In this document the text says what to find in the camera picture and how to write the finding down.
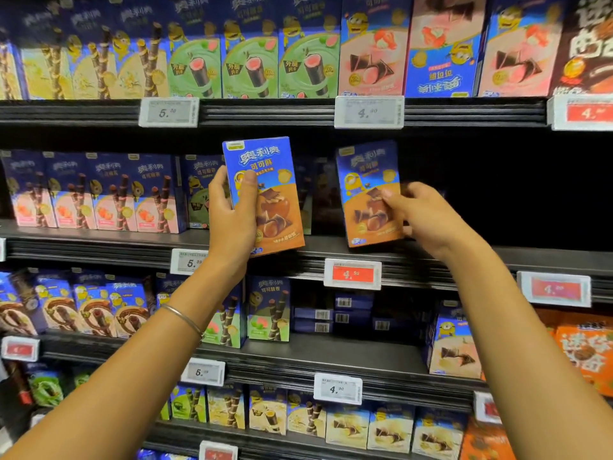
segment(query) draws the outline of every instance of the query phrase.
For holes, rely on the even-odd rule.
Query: right hand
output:
[[[396,219],[409,223],[405,235],[417,240],[426,252],[447,262],[458,243],[480,239],[438,191],[421,182],[408,185],[411,198],[383,190],[383,200],[394,209]]]

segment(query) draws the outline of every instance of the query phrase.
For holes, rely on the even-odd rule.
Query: barcode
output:
[[[315,319],[330,319],[330,310],[315,310]]]
[[[350,309],[351,308],[351,298],[349,297],[338,297],[337,298],[337,307]]]
[[[375,331],[389,331],[389,321],[375,321]]]
[[[315,323],[315,332],[330,332],[330,323]]]

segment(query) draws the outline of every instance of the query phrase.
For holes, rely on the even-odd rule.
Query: hand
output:
[[[234,287],[245,276],[247,260],[256,243],[257,176],[251,170],[245,172],[240,201],[234,209],[224,193],[226,178],[227,168],[223,165],[208,185],[211,240],[207,261],[213,262],[215,268],[226,269],[232,281],[229,287]]]
[[[417,240],[426,252],[447,262],[458,242],[480,239],[438,191],[421,182],[408,185],[412,198],[383,190],[383,200],[397,219],[406,220],[405,235]]]

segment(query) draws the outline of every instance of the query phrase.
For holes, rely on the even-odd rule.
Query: red price label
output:
[[[569,103],[566,120],[569,123],[613,123],[613,103]]]
[[[532,278],[532,295],[534,297],[557,297],[560,299],[581,301],[581,284],[575,282],[542,281]]]
[[[29,357],[34,354],[34,345],[25,343],[10,343],[6,347],[8,356]]]
[[[352,268],[348,266],[334,266],[332,279],[335,281],[367,282],[375,281],[375,270],[372,268]]]

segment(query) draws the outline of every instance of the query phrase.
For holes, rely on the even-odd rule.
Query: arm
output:
[[[209,185],[209,256],[170,299],[173,308],[203,330],[245,275],[256,236],[255,173],[245,173],[236,210],[224,197],[225,178],[226,167],[222,166]],[[26,433],[5,458],[133,458],[200,340],[180,317],[158,310],[87,383]],[[95,449],[93,435],[99,440]]]
[[[502,260],[433,188],[384,193],[405,233],[444,262],[518,460],[604,458],[613,411],[546,332]]]

